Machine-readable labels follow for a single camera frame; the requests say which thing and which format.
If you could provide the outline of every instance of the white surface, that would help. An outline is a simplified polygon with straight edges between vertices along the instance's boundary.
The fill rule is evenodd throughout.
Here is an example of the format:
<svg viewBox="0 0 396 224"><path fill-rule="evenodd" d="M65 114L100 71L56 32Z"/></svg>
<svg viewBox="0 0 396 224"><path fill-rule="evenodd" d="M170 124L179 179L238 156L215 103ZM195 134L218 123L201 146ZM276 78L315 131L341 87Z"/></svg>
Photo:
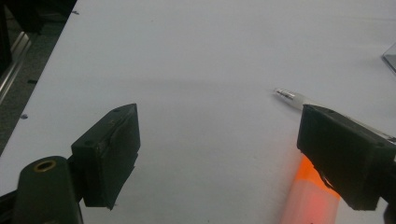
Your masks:
<svg viewBox="0 0 396 224"><path fill-rule="evenodd" d="M79 0L0 158L71 155L110 109L137 103L142 147L117 205L85 223L278 223L299 164L302 93L396 135L393 0ZM381 223L340 205L337 223Z"/></svg>

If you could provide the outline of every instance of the white table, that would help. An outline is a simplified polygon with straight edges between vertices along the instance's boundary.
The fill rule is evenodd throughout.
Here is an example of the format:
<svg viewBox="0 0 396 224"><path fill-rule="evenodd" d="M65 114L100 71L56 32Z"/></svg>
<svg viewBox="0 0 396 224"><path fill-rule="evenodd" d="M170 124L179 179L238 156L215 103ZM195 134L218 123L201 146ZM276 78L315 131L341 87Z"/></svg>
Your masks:
<svg viewBox="0 0 396 224"><path fill-rule="evenodd" d="M297 91L396 134L393 0L79 0L0 158L0 194L110 109L142 147L113 211L85 223L277 223L299 165ZM340 204L337 223L381 223Z"/></svg>

